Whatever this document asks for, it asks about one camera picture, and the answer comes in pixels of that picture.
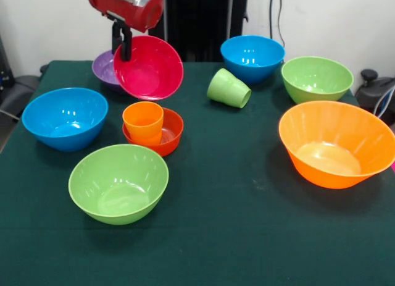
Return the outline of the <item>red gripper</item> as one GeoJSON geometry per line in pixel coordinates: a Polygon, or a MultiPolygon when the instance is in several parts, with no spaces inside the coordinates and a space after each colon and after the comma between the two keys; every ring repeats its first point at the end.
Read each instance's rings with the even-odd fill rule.
{"type": "MultiPolygon", "coordinates": [[[[144,33],[154,28],[162,17],[163,0],[88,0],[93,8],[111,20],[120,20],[144,33]]],[[[112,53],[121,45],[123,62],[131,59],[132,32],[118,22],[112,24],[112,53]]]]}

